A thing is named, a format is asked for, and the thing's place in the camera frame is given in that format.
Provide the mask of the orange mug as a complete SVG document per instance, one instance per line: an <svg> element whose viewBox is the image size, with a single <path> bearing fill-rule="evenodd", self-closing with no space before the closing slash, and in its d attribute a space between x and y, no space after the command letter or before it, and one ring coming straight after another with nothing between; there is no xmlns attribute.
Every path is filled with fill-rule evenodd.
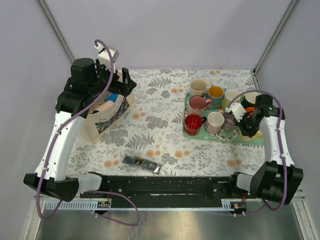
<svg viewBox="0 0 320 240"><path fill-rule="evenodd" d="M255 108L250 106L250 107L247 107L245 111L252 116L254 114Z"/></svg>

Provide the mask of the lavender mug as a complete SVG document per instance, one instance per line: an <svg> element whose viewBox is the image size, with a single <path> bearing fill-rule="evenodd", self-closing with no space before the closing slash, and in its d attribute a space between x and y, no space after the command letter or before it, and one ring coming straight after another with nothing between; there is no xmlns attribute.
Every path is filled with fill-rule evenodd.
<svg viewBox="0 0 320 240"><path fill-rule="evenodd" d="M224 123L222 124L221 129L224 132L230 133L236 128L236 117L232 113L223 113Z"/></svg>

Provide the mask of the dark green mug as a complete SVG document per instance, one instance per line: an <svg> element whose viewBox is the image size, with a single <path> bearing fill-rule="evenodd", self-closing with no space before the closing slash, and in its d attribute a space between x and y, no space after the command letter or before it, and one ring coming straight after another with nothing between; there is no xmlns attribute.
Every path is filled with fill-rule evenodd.
<svg viewBox="0 0 320 240"><path fill-rule="evenodd" d="M260 94L258 92L245 93L241 100L241 105L246 109L248 107L254 107L256 103L256 97Z"/></svg>

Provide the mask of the lime green mug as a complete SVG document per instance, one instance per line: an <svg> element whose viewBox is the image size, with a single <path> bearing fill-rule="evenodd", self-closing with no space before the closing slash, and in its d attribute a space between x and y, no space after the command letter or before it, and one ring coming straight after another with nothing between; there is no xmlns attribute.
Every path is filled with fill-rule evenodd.
<svg viewBox="0 0 320 240"><path fill-rule="evenodd" d="M223 110L225 110L233 99L236 98L240 93L235 89L228 89L224 92L224 98L221 104Z"/></svg>

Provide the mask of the pink octagonal mug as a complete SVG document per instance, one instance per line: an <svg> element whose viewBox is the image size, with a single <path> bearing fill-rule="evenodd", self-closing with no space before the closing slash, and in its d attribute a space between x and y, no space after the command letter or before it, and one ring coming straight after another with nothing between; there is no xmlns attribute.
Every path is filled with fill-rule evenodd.
<svg viewBox="0 0 320 240"><path fill-rule="evenodd" d="M224 116L220 112L211 112L207 116L205 129L209 134L216 134L225 122Z"/></svg>

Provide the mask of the blue butterfly mug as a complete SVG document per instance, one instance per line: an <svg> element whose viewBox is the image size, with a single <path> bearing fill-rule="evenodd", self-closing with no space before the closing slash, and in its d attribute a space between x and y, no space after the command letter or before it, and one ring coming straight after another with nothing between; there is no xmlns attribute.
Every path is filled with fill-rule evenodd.
<svg viewBox="0 0 320 240"><path fill-rule="evenodd" d="M209 107L210 110L217 110L221 107L226 90L227 88L221 88L219 86L211 86L208 89L207 97L212 101Z"/></svg>

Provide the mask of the pink round mug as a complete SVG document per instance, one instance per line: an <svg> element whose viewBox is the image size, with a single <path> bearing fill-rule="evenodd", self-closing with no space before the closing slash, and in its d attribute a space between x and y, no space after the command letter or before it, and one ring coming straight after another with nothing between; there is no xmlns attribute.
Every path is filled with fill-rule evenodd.
<svg viewBox="0 0 320 240"><path fill-rule="evenodd" d="M205 99L202 96L193 96L186 106L186 114L202 116L211 104L212 100L210 98Z"/></svg>

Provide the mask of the red mug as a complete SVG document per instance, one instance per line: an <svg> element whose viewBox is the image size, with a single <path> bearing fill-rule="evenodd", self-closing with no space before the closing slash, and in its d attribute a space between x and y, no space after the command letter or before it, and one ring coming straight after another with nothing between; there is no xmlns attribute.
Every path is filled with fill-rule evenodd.
<svg viewBox="0 0 320 240"><path fill-rule="evenodd" d="M202 125L206 121L207 117L205 116L190 114L184 120L184 131L190 136L195 136L200 132Z"/></svg>

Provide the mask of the beige floral mug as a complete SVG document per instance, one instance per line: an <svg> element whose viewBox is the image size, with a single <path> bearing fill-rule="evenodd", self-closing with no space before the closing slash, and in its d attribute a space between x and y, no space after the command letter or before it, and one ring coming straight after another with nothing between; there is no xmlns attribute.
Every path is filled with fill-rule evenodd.
<svg viewBox="0 0 320 240"><path fill-rule="evenodd" d="M207 93L209 87L211 87L213 84L211 82L207 82L204 79L193 79L189 84L189 96L200 96L204 97Z"/></svg>

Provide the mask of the yellow mug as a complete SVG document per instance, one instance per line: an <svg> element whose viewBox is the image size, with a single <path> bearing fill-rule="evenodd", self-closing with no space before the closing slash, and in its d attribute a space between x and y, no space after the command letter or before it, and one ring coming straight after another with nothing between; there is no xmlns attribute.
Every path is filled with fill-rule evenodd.
<svg viewBox="0 0 320 240"><path fill-rule="evenodd" d="M242 133L240 135L241 135L241 138L246 142L255 141L255 140L262 140L263 139L263 135L262 135L262 132L260 130L252 137L245 136Z"/></svg>

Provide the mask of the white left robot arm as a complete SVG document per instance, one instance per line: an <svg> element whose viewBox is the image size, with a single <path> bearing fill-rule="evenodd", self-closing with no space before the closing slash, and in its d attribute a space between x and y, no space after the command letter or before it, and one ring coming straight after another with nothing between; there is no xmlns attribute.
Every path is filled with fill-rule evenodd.
<svg viewBox="0 0 320 240"><path fill-rule="evenodd" d="M117 70L108 69L98 59L78 58L71 65L70 73L57 98L54 126L42 160L36 170L23 179L25 185L36 191L37 200L41 194L65 202L88 191L98 198L107 195L109 186L101 174L67 175L70 154L98 98L107 92L127 97L137 86L127 68L122 68L119 76Z"/></svg>

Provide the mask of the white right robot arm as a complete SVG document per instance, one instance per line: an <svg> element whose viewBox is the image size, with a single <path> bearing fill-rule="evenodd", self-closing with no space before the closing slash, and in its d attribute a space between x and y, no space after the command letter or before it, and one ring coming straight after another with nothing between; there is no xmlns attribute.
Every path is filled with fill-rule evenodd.
<svg viewBox="0 0 320 240"><path fill-rule="evenodd" d="M227 186L228 194L239 198L247 191L265 202L280 206L289 204L304 173L295 167L288 150L283 109L273 105L270 95L260 94L252 114L242 109L235 117L235 124L243 136L252 138L258 131L262 132L265 162L254 175L235 173L236 180Z"/></svg>

